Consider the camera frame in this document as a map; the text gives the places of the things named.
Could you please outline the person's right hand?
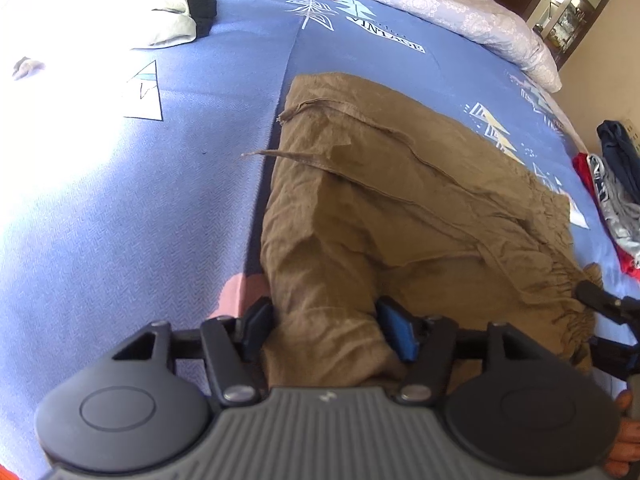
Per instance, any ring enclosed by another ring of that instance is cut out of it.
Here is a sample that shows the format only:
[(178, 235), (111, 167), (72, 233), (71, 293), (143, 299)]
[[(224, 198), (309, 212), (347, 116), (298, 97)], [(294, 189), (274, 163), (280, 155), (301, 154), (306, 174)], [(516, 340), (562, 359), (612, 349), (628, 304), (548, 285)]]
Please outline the person's right hand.
[(640, 429), (638, 420), (626, 415), (620, 420), (620, 430), (610, 454), (604, 464), (604, 470), (613, 478), (621, 479), (628, 474), (631, 466), (640, 458)]

